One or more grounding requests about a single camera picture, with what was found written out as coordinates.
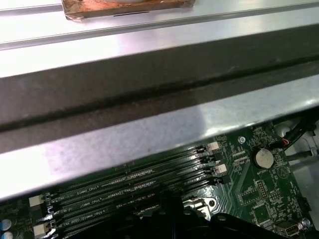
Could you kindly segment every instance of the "green circuit board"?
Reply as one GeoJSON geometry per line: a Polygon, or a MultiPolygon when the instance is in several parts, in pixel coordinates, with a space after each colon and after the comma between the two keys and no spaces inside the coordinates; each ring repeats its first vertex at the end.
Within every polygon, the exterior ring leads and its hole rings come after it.
{"type": "Polygon", "coordinates": [[[276,141],[273,134],[263,127],[250,127],[217,136],[213,141],[218,142],[217,151],[222,156],[219,164],[226,165],[224,174],[231,177],[230,184],[197,192],[199,197],[215,198],[213,213],[229,213],[274,232],[278,232],[274,225],[279,222],[310,219],[309,205],[300,193],[282,149],[272,150],[275,162],[270,169],[261,170],[252,163],[256,148],[276,141]]]}
{"type": "Polygon", "coordinates": [[[310,207],[285,152],[267,148],[276,141],[272,125],[252,126],[26,195],[0,205],[0,234],[67,239],[118,213],[143,215],[157,208],[161,192],[169,189],[183,191],[184,203],[206,200],[202,209],[208,211],[202,212],[208,220],[208,215],[223,212],[306,239],[303,232],[314,228],[310,207]],[[262,149],[272,157],[268,169],[254,162],[262,149]],[[10,229],[4,223],[9,221],[10,229]]]}

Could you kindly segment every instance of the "cable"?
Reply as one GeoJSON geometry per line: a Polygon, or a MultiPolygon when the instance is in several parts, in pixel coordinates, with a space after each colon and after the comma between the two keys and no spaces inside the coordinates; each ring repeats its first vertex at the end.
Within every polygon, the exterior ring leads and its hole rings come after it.
{"type": "Polygon", "coordinates": [[[287,150],[289,147],[291,147],[294,143],[300,139],[304,133],[306,133],[311,126],[313,126],[317,121],[319,120],[319,114],[317,115],[311,115],[308,116],[302,120],[289,132],[286,133],[286,135],[283,138],[284,143],[284,149],[287,150]]]}
{"type": "Polygon", "coordinates": [[[312,152],[309,150],[309,151],[299,152],[299,153],[296,153],[296,154],[293,154],[293,155],[289,155],[289,156],[287,156],[287,160],[288,161],[295,161],[295,160],[298,160],[298,159],[303,159],[303,158],[310,157],[312,155],[313,155],[312,152]]]}

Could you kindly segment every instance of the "connector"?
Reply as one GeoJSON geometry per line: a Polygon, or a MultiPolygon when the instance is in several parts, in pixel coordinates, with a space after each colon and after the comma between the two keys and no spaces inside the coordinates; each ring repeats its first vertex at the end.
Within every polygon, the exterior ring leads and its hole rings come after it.
{"type": "Polygon", "coordinates": [[[299,227],[297,223],[291,221],[283,221],[275,224],[276,230],[282,232],[287,237],[295,236],[299,233],[299,227]]]}

